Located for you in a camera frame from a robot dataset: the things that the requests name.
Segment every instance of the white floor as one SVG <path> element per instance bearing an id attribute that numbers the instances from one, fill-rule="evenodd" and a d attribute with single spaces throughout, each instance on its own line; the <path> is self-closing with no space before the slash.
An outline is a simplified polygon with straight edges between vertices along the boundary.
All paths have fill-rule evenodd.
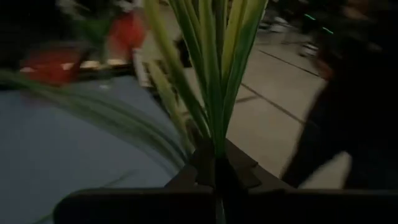
<path id="1" fill-rule="evenodd" d="M 169 36 L 175 39 L 177 22 L 170 9 L 163 7 L 162 12 Z M 284 38 L 283 34 L 258 34 L 228 130 L 229 140 L 276 176 L 294 152 L 307 110 L 325 84 L 310 61 L 297 55 L 297 44 L 281 44 Z M 151 36 L 144 49 L 144 58 L 159 56 Z M 187 70 L 187 77 L 198 93 L 192 72 Z M 303 187 L 340 187 L 348 162 L 347 155 L 338 156 Z"/>

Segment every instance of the green light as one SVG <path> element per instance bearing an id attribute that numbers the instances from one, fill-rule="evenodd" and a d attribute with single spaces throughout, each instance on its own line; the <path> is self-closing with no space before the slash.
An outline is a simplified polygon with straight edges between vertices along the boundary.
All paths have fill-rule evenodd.
<path id="1" fill-rule="evenodd" d="M 307 16 L 308 18 L 312 19 L 312 20 L 316 20 L 314 17 L 308 15 L 308 14 L 304 14 L 304 16 Z"/>
<path id="2" fill-rule="evenodd" d="M 326 30 L 329 32 L 329 34 L 334 34 L 334 32 L 332 32 L 330 29 L 327 29 L 326 27 L 322 27 L 322 29 Z"/>

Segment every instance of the person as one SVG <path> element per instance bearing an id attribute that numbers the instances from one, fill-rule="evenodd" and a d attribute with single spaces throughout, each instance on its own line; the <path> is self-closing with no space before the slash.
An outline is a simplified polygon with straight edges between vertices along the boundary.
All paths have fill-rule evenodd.
<path id="1" fill-rule="evenodd" d="M 346 151 L 351 165 L 344 189 L 398 189 L 398 146 L 391 131 L 397 124 L 392 79 L 398 19 L 395 3 L 382 8 L 368 13 L 365 29 L 343 29 L 335 43 L 324 44 L 318 53 L 320 73 L 329 81 L 280 177 L 291 186 L 300 187 Z"/>

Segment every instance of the dark figure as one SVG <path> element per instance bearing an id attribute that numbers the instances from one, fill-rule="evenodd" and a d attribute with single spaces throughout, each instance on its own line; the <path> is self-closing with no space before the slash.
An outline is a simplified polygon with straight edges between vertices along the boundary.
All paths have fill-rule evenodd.
<path id="1" fill-rule="evenodd" d="M 396 12 L 390 3 L 388 10 L 369 13 L 366 26 L 343 29 L 324 44 L 319 64 L 330 81 L 315 100 L 282 174 L 286 183 L 299 187 L 346 151 L 352 161 L 343 188 L 398 189 Z"/>

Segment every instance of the red object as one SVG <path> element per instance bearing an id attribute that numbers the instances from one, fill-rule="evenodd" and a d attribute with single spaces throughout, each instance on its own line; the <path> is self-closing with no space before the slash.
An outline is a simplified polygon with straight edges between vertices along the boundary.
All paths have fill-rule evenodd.
<path id="1" fill-rule="evenodd" d="M 116 50 L 129 57 L 131 49 L 140 48 L 145 40 L 145 28 L 141 19 L 133 12 L 127 13 L 113 22 L 110 40 Z"/>
<path id="2" fill-rule="evenodd" d="M 29 78 L 49 85 L 70 83 L 77 76 L 80 54 L 74 49 L 54 49 L 32 54 L 24 67 L 30 68 Z"/>

